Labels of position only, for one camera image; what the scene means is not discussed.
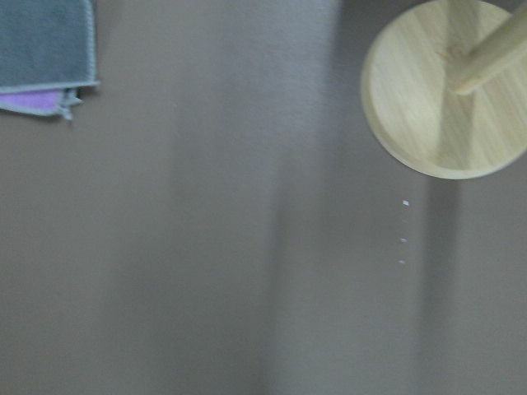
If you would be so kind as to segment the wooden stand with round base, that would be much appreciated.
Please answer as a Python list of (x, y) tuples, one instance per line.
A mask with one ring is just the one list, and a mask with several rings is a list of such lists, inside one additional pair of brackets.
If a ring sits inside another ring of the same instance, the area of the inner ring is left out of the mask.
[(375, 38), (361, 102), (380, 144), (417, 172), (472, 179), (526, 151), (526, 9), (428, 1)]

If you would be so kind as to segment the folded grey cloth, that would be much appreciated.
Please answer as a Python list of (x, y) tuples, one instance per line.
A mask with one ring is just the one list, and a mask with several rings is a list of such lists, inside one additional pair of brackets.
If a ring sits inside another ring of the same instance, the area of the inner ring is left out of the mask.
[(70, 120), (97, 86), (96, 2), (1, 2), (1, 110)]

